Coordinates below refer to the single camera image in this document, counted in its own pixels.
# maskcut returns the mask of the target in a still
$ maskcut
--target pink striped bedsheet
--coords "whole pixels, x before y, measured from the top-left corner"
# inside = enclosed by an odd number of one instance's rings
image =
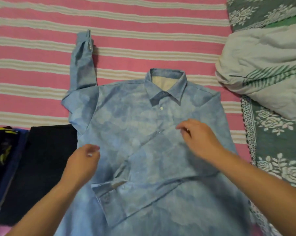
[[[215,78],[231,33],[226,0],[0,0],[0,126],[67,124],[76,33],[91,30],[97,79],[143,78],[150,68],[181,69],[221,92],[232,138],[250,160],[240,98]]]

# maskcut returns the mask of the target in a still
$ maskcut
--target hand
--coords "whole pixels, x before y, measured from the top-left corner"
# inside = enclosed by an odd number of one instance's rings
[[[188,119],[176,126],[189,149],[198,157],[210,160],[219,156],[224,147],[207,124],[195,119]]]
[[[79,190],[95,174],[100,158],[99,147],[86,144],[68,158],[60,183]]]

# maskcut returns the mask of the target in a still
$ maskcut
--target folded sleeve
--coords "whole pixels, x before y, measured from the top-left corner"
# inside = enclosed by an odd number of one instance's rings
[[[99,98],[92,52],[90,30],[78,33],[70,63],[70,88],[62,105],[69,111],[69,122],[80,134],[86,131]]]
[[[206,123],[214,132],[219,142],[229,151],[236,152],[226,114],[221,104],[220,93],[216,93],[201,106],[198,119]]]

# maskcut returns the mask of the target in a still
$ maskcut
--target shirt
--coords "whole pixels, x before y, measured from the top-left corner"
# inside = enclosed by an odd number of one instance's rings
[[[79,33],[62,104],[78,147],[99,145],[101,157],[56,235],[247,235],[248,200],[175,129],[198,119],[235,152],[220,93],[170,69],[98,86],[92,51],[90,31]]]

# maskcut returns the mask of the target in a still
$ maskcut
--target tie-dye shirt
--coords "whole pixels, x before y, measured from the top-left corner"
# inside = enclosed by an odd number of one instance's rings
[[[78,147],[99,145],[101,158],[56,235],[248,235],[247,198],[175,129],[198,119],[235,152],[220,93],[169,69],[98,86],[92,51],[90,31],[79,33],[62,104]]]

